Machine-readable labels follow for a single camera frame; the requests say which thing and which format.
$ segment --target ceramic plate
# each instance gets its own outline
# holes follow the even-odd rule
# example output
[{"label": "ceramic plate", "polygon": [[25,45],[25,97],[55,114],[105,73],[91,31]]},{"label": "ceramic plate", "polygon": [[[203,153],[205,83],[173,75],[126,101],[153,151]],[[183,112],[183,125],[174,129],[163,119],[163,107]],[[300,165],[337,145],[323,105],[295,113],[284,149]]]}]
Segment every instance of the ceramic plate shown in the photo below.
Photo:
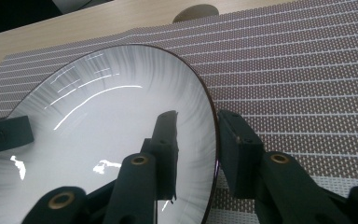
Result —
[{"label": "ceramic plate", "polygon": [[103,49],[69,63],[11,113],[27,115],[34,142],[0,152],[0,223],[21,223],[45,193],[90,193],[117,178],[159,114],[176,110],[177,201],[158,202],[158,223],[201,223],[216,178],[216,118],[195,72],[162,49]]}]

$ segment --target plate surface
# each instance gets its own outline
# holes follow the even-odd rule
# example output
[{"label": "plate surface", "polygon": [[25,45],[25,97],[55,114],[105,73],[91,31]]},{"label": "plate surface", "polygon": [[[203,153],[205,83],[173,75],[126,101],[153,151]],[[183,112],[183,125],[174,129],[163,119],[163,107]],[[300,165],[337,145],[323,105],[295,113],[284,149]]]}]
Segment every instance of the plate surface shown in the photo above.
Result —
[{"label": "plate surface", "polygon": [[10,117],[29,117],[35,140],[0,152],[0,223],[21,223],[52,189],[90,193],[116,179],[169,110],[178,112],[177,201],[158,202],[158,223],[201,223],[216,178],[213,106],[188,65],[141,45],[69,63],[14,109]]}]

